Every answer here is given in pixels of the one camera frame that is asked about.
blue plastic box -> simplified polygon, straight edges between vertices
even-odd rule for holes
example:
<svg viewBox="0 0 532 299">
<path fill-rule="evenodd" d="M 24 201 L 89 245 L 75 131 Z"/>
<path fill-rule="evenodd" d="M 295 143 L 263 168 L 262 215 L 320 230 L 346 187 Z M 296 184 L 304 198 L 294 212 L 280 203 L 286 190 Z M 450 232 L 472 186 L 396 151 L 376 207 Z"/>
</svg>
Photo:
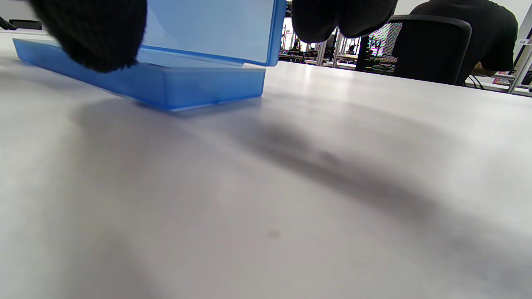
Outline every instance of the blue plastic box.
<svg viewBox="0 0 532 299">
<path fill-rule="evenodd" d="M 277 63 L 285 9 L 285 0 L 148 0 L 140 63 L 105 74 L 54 41 L 13 41 L 28 63 L 158 109 L 186 109 L 262 95 L 265 69 L 243 64 Z"/>
</svg>

desk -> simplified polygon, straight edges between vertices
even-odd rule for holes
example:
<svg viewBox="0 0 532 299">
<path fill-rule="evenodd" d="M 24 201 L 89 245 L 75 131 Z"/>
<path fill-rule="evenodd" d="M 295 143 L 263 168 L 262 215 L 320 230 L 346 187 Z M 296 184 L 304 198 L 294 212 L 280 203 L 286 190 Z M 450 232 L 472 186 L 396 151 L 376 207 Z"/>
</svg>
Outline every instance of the desk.
<svg viewBox="0 0 532 299">
<path fill-rule="evenodd" d="M 281 62 L 165 114 L 0 41 L 2 298 L 532 296 L 527 98 Z"/>
<path fill-rule="evenodd" d="M 348 63 L 343 63 L 343 62 L 337 62 L 336 67 L 339 69 L 344 69 L 344 70 L 352 70 L 352 71 L 356 70 L 356 64 L 348 64 Z"/>
<path fill-rule="evenodd" d="M 509 88 L 509 86 L 500 85 L 500 84 L 493 84 L 493 83 L 486 83 L 486 82 L 481 82 L 481 84 L 486 90 L 490 90 L 493 92 L 507 93 L 508 88 Z M 465 80 L 465 85 L 471 88 L 475 88 L 475 85 L 476 85 L 477 88 L 480 89 L 480 87 L 478 86 L 478 83 L 476 81 L 471 80 L 470 78 L 467 78 Z M 532 93 L 529 92 L 527 88 L 517 87 L 514 89 L 512 94 L 532 97 Z"/>
<path fill-rule="evenodd" d="M 346 59 L 346 60 L 353 60 L 353 61 L 357 61 L 357 59 L 359 58 L 358 55 L 351 55 L 351 54 L 338 55 L 337 57 L 339 59 Z"/>
<path fill-rule="evenodd" d="M 316 60 L 305 59 L 305 64 L 316 65 Z M 321 66 L 326 68 L 332 68 L 333 63 L 330 61 L 324 61 Z"/>
</svg>

wall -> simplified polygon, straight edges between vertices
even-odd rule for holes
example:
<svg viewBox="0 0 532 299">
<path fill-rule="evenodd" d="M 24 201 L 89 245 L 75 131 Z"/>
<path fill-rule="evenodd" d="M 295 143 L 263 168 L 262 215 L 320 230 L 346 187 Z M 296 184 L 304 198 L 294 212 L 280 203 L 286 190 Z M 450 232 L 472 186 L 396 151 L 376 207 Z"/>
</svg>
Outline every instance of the wall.
<svg viewBox="0 0 532 299">
<path fill-rule="evenodd" d="M 25 1 L 0 0 L 0 15 L 6 19 L 36 20 L 33 11 Z"/>
<path fill-rule="evenodd" d="M 527 15 L 525 16 L 525 19 L 523 20 L 521 27 L 519 28 L 518 38 L 527 38 L 528 34 L 532 30 L 532 6 L 527 12 Z M 530 53 L 531 47 L 523 47 L 520 45 L 516 45 L 516 47 L 513 50 L 514 58 L 516 58 L 521 50 L 522 54 L 519 57 L 519 61 L 516 63 L 516 69 L 520 69 L 521 66 L 523 66 L 526 63 L 526 59 L 528 57 L 528 54 Z"/>
<path fill-rule="evenodd" d="M 409 14 L 414 7 L 426 1 L 423 0 L 398 0 L 395 14 Z M 523 22 L 525 15 L 532 4 L 531 0 L 492 0 L 499 5 L 506 7 L 516 15 L 519 25 Z"/>
</svg>

table surface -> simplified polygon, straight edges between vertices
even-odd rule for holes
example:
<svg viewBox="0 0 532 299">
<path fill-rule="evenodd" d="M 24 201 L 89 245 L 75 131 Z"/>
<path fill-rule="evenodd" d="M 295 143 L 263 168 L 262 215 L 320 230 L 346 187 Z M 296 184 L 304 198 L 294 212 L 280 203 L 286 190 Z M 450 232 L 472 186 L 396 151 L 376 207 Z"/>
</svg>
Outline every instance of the table surface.
<svg viewBox="0 0 532 299">
<path fill-rule="evenodd" d="M 279 63 L 167 114 L 11 36 L 2 298 L 531 298 L 529 99 Z"/>
</svg>

gloved hand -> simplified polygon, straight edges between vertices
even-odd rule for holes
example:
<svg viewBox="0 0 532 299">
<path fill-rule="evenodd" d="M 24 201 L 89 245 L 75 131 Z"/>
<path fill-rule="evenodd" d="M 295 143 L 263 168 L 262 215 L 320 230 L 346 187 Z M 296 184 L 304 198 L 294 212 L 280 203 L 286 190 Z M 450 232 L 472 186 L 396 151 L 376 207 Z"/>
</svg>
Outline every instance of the gloved hand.
<svg viewBox="0 0 532 299">
<path fill-rule="evenodd" d="M 397 0 L 293 0 L 292 24 L 306 43 L 320 43 L 338 26 L 345 37 L 368 35 L 394 14 Z"/>
<path fill-rule="evenodd" d="M 79 64 L 111 72 L 137 63 L 146 0 L 29 0 L 35 14 Z"/>
</svg>

